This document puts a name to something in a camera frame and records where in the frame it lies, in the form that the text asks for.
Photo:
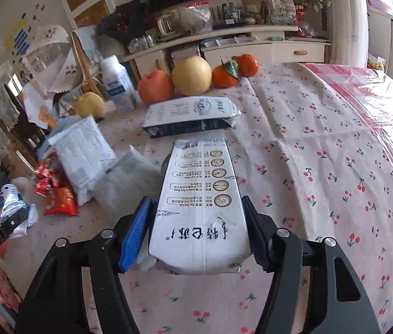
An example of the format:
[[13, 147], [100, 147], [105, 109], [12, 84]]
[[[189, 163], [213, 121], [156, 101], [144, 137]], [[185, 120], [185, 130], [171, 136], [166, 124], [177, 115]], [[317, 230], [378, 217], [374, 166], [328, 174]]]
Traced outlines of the orange tangerine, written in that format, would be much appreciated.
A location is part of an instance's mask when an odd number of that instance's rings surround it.
[[239, 82], [238, 64], [228, 61], [216, 67], [212, 72], [212, 82], [217, 88], [229, 88]]
[[240, 56], [233, 56], [232, 60], [234, 60], [237, 63], [239, 73], [242, 76], [248, 78], [258, 74], [258, 71], [260, 69], [260, 64], [258, 63], [258, 60], [254, 56], [245, 53]]

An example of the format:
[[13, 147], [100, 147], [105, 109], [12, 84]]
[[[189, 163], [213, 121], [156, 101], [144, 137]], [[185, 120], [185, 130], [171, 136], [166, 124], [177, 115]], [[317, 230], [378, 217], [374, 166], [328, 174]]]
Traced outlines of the red snack wrapper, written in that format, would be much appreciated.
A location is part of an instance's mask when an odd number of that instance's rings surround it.
[[35, 170], [36, 193], [46, 198], [43, 214], [78, 216], [75, 192], [56, 159], [44, 159]]

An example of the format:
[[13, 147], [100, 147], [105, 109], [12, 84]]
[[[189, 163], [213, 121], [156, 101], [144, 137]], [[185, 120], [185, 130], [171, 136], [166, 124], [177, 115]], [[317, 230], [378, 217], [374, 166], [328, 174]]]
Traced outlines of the orange tangerine right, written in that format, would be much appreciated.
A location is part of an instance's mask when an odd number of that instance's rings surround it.
[[233, 56], [232, 60], [234, 60], [237, 63], [239, 73], [242, 76], [248, 78], [258, 74], [258, 71], [260, 69], [260, 64], [258, 63], [258, 60], [254, 56], [245, 53], [240, 56]]

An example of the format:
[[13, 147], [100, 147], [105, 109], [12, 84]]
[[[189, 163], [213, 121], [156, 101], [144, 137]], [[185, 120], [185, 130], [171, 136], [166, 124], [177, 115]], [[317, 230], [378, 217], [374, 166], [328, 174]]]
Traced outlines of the pink striped plastic sheet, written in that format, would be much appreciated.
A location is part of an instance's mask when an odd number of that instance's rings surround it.
[[393, 166], [393, 80], [380, 70], [305, 63], [344, 98], [370, 127]]

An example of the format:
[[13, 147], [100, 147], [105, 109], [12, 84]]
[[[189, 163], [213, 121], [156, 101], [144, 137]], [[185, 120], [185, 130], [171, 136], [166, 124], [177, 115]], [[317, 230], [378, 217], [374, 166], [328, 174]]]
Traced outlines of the white upright bottle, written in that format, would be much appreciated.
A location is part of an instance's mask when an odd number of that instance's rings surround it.
[[104, 58], [101, 63], [102, 83], [115, 107], [121, 112], [130, 112], [137, 107], [135, 88], [127, 69], [116, 55]]

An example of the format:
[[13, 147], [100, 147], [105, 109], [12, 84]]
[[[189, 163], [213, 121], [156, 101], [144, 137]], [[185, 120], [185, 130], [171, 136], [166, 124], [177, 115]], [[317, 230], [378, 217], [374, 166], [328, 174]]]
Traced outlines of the grey foil package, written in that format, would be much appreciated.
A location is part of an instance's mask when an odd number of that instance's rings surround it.
[[72, 185], [79, 206], [92, 199], [91, 184], [117, 155], [103, 137], [93, 116], [81, 118], [67, 129], [48, 138]]

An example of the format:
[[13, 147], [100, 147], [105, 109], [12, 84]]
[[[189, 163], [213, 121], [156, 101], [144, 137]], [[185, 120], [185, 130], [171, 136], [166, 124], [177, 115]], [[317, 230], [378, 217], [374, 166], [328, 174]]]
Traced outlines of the cream tv cabinet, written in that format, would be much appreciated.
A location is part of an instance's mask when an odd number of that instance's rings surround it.
[[152, 48], [129, 53], [122, 58], [136, 79], [162, 69], [170, 73], [174, 66], [172, 53], [199, 47], [200, 55], [214, 68], [233, 57], [248, 53], [259, 63], [327, 63], [331, 43], [326, 39], [296, 38], [296, 26], [247, 25], [239, 28], [214, 30], [160, 42]]

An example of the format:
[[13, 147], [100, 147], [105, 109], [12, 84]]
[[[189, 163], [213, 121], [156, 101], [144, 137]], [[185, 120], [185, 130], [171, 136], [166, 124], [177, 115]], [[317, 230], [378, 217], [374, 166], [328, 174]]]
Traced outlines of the cherry print tablecloth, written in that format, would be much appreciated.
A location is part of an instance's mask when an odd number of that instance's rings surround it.
[[[225, 130], [242, 195], [300, 238], [335, 237], [365, 288], [381, 333], [393, 326], [393, 166], [358, 113], [304, 66], [270, 64], [234, 88], [214, 89], [240, 109]], [[151, 139], [145, 108], [99, 123], [121, 157], [128, 145], [161, 166], [178, 137]], [[46, 216], [9, 241], [0, 266], [24, 296], [58, 237], [93, 238], [111, 227], [93, 201], [79, 216]], [[122, 275], [140, 333], [254, 333], [271, 275], [251, 257], [238, 273], [174, 276], [153, 268]]]

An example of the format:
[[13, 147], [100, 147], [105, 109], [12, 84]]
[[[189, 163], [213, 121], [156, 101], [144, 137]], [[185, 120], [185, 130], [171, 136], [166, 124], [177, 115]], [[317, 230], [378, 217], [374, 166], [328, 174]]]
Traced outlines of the white milk carton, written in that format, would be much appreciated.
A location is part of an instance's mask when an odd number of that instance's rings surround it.
[[251, 255], [223, 138], [180, 139], [166, 162], [149, 253], [173, 274], [237, 272]]

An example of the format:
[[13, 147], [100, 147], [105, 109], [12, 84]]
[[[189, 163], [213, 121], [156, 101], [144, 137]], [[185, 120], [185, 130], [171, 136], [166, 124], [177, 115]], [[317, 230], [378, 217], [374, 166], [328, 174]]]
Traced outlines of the dark blue white carton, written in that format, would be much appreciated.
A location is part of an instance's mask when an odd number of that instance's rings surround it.
[[183, 97], [150, 105], [143, 129], [151, 138], [231, 128], [241, 115], [226, 97]]

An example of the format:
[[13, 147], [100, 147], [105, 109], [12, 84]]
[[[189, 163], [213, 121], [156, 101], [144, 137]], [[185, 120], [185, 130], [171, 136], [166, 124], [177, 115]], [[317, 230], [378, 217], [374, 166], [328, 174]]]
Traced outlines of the orange tangerine left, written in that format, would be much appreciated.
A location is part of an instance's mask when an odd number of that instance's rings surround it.
[[239, 82], [238, 64], [228, 61], [216, 67], [212, 72], [212, 82], [217, 88], [229, 88]]

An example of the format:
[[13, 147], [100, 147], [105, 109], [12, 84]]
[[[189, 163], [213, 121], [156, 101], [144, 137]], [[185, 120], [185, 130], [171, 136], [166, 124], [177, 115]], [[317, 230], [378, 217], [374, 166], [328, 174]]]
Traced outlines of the yellow pear right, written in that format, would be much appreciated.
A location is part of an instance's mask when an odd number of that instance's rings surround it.
[[212, 70], [203, 58], [192, 56], [177, 62], [172, 69], [172, 80], [182, 95], [200, 95], [211, 87]]

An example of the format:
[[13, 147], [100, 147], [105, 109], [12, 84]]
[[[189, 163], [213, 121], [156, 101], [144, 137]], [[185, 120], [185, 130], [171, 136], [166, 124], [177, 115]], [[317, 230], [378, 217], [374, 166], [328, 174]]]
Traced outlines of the crushed white bottle blue cap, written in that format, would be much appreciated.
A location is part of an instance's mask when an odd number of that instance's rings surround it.
[[38, 211], [34, 203], [24, 202], [18, 188], [13, 184], [6, 184], [0, 191], [0, 221], [5, 222], [20, 209], [24, 209], [28, 217], [17, 225], [9, 235], [10, 239], [24, 237], [28, 234], [28, 228], [38, 220]]

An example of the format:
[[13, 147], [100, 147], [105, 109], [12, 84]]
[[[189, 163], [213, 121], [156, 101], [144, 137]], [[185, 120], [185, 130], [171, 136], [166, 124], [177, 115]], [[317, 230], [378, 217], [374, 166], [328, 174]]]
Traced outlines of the clear plastic bag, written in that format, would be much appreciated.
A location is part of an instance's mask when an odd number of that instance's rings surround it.
[[187, 35], [199, 35], [212, 31], [211, 9], [206, 5], [179, 7], [178, 23]]

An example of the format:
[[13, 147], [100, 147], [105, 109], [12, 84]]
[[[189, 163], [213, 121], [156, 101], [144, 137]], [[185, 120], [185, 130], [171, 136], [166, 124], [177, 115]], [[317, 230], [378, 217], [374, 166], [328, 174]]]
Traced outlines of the dark flower bouquet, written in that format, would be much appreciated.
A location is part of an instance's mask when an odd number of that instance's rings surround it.
[[104, 17], [97, 32], [127, 45], [155, 27], [156, 20], [149, 5], [141, 0], [131, 0], [118, 5], [114, 13]]

